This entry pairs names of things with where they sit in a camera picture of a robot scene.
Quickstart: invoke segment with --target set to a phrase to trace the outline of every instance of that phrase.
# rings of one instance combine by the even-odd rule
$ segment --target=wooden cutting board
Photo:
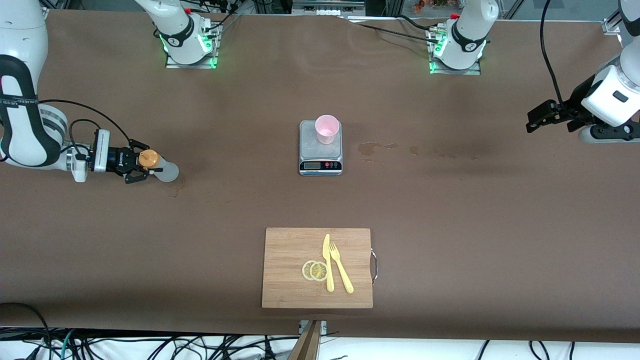
[[[347,294],[338,266],[331,260],[335,290],[324,281],[310,281],[302,275],[309,260],[322,257],[324,236],[340,251],[340,260],[353,284]],[[284,309],[361,309],[373,307],[371,284],[371,230],[321,229],[312,227],[269,227],[264,244],[262,307]]]

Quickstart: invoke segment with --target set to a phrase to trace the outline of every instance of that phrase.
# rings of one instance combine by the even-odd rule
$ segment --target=fork
[[[340,262],[340,252],[334,243],[329,244],[329,250],[331,253],[331,258],[338,264],[338,270],[340,270],[340,277],[342,278],[342,283],[344,284],[345,290],[347,293],[353,293],[353,285],[351,285],[351,280],[347,276],[347,272],[344,271],[344,267],[342,267],[342,263]]]

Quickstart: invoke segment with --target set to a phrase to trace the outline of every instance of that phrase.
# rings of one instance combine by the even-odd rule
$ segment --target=lemon slice
[[[311,265],[311,278],[315,281],[324,281],[326,279],[326,264],[322,261],[317,261]]]
[[[311,266],[316,263],[315,260],[309,260],[304,265],[302,265],[302,276],[307,280],[313,281],[314,278],[311,277]]]

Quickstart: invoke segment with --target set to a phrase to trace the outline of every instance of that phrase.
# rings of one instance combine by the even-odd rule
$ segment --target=digital kitchen scale
[[[332,143],[318,141],[316,121],[300,123],[300,164],[303,176],[336,176],[342,173],[342,126]]]

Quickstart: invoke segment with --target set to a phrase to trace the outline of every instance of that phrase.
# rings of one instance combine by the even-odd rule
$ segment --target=teal cable
[[[68,333],[67,336],[65,336],[65,341],[62,341],[62,349],[60,350],[60,359],[64,359],[65,358],[65,351],[67,351],[67,343],[69,342],[69,338],[71,337],[71,333],[74,331],[75,329],[71,329]]]

